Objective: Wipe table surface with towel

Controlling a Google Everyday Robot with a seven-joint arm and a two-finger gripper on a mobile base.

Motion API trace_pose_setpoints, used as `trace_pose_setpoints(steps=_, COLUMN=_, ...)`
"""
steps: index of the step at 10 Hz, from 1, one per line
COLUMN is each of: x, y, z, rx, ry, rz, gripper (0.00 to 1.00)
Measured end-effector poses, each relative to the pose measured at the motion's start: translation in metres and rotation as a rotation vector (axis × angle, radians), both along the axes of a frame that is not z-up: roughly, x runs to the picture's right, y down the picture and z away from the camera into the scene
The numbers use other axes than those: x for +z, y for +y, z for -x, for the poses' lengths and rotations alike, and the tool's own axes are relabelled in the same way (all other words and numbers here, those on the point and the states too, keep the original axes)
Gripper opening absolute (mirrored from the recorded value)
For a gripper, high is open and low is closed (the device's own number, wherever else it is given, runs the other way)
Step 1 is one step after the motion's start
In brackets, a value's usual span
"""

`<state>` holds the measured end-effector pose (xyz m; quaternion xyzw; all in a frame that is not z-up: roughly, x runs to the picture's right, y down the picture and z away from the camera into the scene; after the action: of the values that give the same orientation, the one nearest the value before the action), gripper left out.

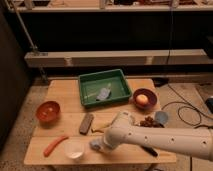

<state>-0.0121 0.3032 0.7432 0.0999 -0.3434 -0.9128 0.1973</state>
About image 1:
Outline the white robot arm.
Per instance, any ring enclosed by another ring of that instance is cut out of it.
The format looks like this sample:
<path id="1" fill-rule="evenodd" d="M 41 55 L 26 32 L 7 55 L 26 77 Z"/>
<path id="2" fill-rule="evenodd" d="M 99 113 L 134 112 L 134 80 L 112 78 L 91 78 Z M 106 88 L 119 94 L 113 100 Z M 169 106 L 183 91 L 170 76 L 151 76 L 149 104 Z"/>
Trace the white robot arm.
<path id="1" fill-rule="evenodd" d="M 130 113 L 118 113 L 103 135 L 104 144 L 110 149 L 134 144 L 213 161 L 213 130 L 139 127 L 134 121 Z"/>

